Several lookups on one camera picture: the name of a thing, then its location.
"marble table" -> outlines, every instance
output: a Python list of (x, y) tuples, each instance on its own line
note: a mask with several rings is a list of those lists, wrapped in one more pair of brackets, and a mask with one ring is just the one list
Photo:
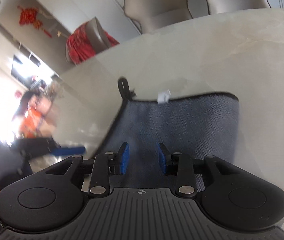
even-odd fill
[(125, 76), (139, 99), (228, 91), (240, 101), (235, 164), (284, 190), (284, 10), (192, 19), (111, 48), (61, 75), (55, 138), (94, 152), (115, 117)]

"ribbed rubber surface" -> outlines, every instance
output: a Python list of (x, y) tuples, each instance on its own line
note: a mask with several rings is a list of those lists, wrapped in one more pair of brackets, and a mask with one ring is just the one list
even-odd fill
[(4, 230), (0, 240), (284, 240), (279, 228), (256, 234), (237, 233), (215, 225), (193, 200), (175, 197), (168, 188), (115, 188), (92, 199), (71, 223), (44, 234)]

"white cloth tag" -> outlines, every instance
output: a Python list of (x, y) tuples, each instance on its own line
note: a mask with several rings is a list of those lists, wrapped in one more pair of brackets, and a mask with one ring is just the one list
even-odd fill
[(170, 99), (170, 95), (171, 95), (170, 90), (160, 92), (158, 94), (158, 104), (168, 103)]

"blue gripper pad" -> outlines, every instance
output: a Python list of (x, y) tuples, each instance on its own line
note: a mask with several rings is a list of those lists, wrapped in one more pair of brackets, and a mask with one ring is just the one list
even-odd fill
[(160, 144), (157, 144), (158, 147), (158, 159), (159, 159), (159, 165), (161, 168), (161, 171), (163, 172), (163, 174), (166, 173), (166, 161), (165, 161), (165, 155), (161, 150)]
[(126, 168), (129, 163), (129, 157), (130, 157), (130, 148), (129, 148), (129, 144), (126, 144), (126, 147), (123, 151), (122, 159), (121, 159), (121, 174), (122, 175), (124, 175), (126, 172)]
[(83, 155), (86, 152), (86, 149), (84, 146), (80, 147), (61, 147), (55, 149), (51, 154), (54, 156), (66, 156), (66, 155)]

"person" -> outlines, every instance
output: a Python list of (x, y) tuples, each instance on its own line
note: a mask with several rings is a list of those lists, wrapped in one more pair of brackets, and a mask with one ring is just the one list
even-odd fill
[(12, 117), (12, 121), (18, 116), (24, 116), (28, 109), (28, 103), (31, 100), (31, 98), (33, 96), (39, 96), (39, 95), (40, 92), (38, 91), (26, 91), (24, 95), (21, 97), (20, 105), (18, 106), (18, 109), (15, 111)]

